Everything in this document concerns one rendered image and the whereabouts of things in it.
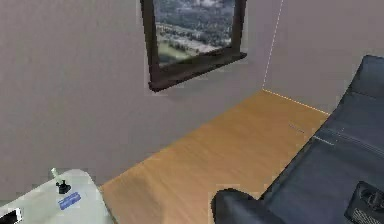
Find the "blue credit card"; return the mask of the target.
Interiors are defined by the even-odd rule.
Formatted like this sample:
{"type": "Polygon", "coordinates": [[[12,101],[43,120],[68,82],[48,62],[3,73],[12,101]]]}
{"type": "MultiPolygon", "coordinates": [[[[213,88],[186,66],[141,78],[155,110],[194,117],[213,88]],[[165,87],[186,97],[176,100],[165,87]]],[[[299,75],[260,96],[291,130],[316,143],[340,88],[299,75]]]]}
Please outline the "blue credit card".
{"type": "Polygon", "coordinates": [[[59,207],[61,210],[65,210],[80,200],[81,200],[81,195],[78,192],[74,192],[71,195],[66,196],[63,199],[61,199],[58,202],[58,204],[59,204],[59,207]]]}

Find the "dark framed window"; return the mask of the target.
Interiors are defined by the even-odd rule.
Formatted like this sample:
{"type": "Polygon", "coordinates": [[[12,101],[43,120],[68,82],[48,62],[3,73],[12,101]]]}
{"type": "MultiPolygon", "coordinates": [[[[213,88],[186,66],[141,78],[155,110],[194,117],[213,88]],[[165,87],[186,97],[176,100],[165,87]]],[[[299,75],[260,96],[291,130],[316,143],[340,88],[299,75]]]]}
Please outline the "dark framed window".
{"type": "Polygon", "coordinates": [[[149,89],[159,92],[247,56],[247,0],[140,0],[149,89]]]}

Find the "dark blue sofa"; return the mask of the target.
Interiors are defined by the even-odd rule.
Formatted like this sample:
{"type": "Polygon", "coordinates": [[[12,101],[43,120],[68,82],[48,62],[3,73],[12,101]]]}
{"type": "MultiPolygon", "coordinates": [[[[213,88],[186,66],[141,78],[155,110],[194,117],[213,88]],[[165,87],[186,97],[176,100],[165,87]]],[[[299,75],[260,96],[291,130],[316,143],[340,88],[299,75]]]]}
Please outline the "dark blue sofa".
{"type": "Polygon", "coordinates": [[[359,181],[384,192],[384,57],[366,55],[337,107],[258,198],[211,200],[214,224],[351,224],[359,181]]]}

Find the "pale green stick black base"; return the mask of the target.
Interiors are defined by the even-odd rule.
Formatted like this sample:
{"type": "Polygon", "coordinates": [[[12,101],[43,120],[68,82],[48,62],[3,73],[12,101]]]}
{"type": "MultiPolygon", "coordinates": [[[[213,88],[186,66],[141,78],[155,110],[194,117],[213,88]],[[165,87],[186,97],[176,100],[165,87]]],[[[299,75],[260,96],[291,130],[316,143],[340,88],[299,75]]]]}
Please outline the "pale green stick black base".
{"type": "Polygon", "coordinates": [[[67,184],[66,180],[59,175],[56,168],[52,168],[50,172],[55,180],[55,185],[58,188],[59,194],[64,195],[71,190],[71,186],[67,184]]]}

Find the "white table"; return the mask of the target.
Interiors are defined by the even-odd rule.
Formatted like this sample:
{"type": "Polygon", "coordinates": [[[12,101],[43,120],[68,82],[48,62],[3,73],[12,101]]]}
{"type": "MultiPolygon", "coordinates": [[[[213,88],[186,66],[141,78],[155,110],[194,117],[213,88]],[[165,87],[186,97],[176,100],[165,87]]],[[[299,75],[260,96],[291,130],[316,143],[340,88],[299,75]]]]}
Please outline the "white table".
{"type": "Polygon", "coordinates": [[[87,172],[72,169],[59,175],[71,186],[69,192],[59,194],[53,178],[0,207],[0,217],[19,208],[22,215],[19,224],[115,224],[99,188],[87,172]],[[81,200],[61,210],[58,202],[74,192],[81,195],[81,200]]]}

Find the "black remote control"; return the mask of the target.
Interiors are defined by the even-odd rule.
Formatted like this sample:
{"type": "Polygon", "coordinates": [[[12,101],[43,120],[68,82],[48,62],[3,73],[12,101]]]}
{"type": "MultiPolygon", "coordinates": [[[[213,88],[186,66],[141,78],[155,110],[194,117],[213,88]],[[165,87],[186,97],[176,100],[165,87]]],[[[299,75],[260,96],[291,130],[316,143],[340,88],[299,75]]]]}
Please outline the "black remote control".
{"type": "Polygon", "coordinates": [[[384,224],[384,192],[359,181],[344,216],[351,224],[384,224]]]}

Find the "black and white box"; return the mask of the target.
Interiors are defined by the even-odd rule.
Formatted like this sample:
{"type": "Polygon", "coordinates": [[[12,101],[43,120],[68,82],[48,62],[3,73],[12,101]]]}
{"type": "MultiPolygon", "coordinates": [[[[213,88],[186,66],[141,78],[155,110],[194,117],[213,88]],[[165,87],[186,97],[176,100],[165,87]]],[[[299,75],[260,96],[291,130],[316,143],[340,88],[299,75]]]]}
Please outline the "black and white box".
{"type": "Polygon", "coordinates": [[[19,224],[21,221],[22,215],[19,208],[9,210],[0,217],[0,224],[19,224]]]}

